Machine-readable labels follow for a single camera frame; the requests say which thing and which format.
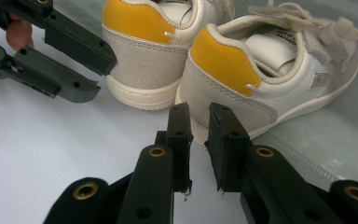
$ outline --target sneaker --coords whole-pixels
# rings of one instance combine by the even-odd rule
[[[172,105],[195,35],[233,16],[232,0],[108,0],[103,38],[117,55],[110,91],[140,109]]]
[[[358,29],[315,19],[299,5],[250,7],[253,15],[196,36],[176,94],[188,102],[193,134],[207,138],[209,104],[226,105],[252,138],[323,107],[358,71]]]

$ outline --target gray suede panel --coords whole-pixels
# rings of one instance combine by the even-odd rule
[[[166,87],[179,79],[188,48],[162,45],[103,28],[103,38],[117,56],[111,75],[118,82],[142,90]]]
[[[205,127],[208,127],[212,102],[231,108],[248,132],[269,125],[278,117],[272,107],[244,97],[205,74],[190,56],[180,88],[181,100],[189,103],[191,117]]]
[[[356,49],[354,54],[351,56],[346,70],[344,72],[341,72],[343,65],[343,62],[335,65],[331,75],[330,84],[324,91],[322,96],[336,91],[338,88],[348,83],[353,76],[355,76],[355,73],[358,69],[358,49]]]

